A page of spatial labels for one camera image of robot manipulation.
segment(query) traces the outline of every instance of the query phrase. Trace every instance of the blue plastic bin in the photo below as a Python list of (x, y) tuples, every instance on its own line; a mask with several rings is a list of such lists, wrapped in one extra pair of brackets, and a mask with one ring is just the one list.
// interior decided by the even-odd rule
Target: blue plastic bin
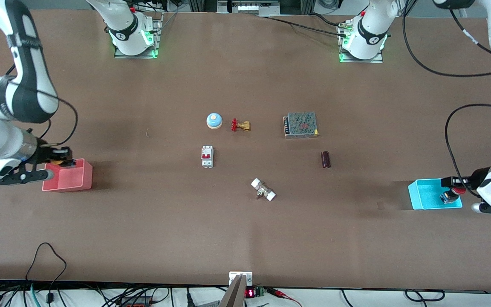
[(439, 195), (448, 188), (441, 187), (441, 179), (418, 179), (409, 185), (410, 200), (414, 210), (461, 208), (462, 199), (444, 204)]

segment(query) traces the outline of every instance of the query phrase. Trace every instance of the blue wire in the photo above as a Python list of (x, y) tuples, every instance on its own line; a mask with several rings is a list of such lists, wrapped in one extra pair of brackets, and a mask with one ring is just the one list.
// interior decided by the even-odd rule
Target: blue wire
[(39, 304), (39, 301), (37, 301), (37, 297), (35, 296), (35, 291), (33, 291), (33, 283), (32, 283), (32, 285), (29, 287), (29, 291), (31, 291), (31, 292), (32, 292), (33, 301), (35, 302), (35, 305), (37, 305), (37, 307), (41, 307), (41, 305)]

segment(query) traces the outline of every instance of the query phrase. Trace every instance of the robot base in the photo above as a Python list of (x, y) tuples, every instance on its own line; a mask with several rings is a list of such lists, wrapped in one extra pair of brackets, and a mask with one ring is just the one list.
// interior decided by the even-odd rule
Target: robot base
[[(349, 35), (348, 29), (337, 28), (337, 33), (343, 33)], [(347, 43), (347, 38), (338, 37), (338, 58), (341, 63), (375, 63), (381, 64), (384, 61), (382, 60), (382, 51), (378, 51), (378, 54), (371, 59), (361, 60), (359, 58), (355, 58), (355, 56), (351, 55), (349, 51), (342, 47), (343, 44)]]
[(137, 55), (125, 55), (115, 47), (115, 58), (158, 58), (158, 48), (160, 47), (160, 36), (162, 35), (162, 19), (147, 18), (148, 23), (152, 21), (152, 27), (149, 27), (153, 33), (145, 32), (144, 39), (146, 43), (152, 43), (144, 52)]

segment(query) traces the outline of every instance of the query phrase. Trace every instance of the mounting plate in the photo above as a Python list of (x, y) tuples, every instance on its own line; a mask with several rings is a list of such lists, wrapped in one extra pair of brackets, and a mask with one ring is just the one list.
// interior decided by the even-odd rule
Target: mounting plate
[(253, 272), (240, 272), (240, 271), (232, 271), (228, 272), (228, 284), (231, 284), (234, 278), (237, 275), (245, 275), (247, 278), (247, 286), (253, 286)]

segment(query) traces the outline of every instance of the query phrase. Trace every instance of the logo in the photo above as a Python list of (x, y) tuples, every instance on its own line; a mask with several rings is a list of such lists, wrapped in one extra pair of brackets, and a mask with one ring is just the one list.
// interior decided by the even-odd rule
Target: logo
[(115, 34), (115, 37), (117, 37), (117, 39), (119, 41), (124, 41), (126, 39), (126, 35), (122, 34), (122, 33), (117, 33)]

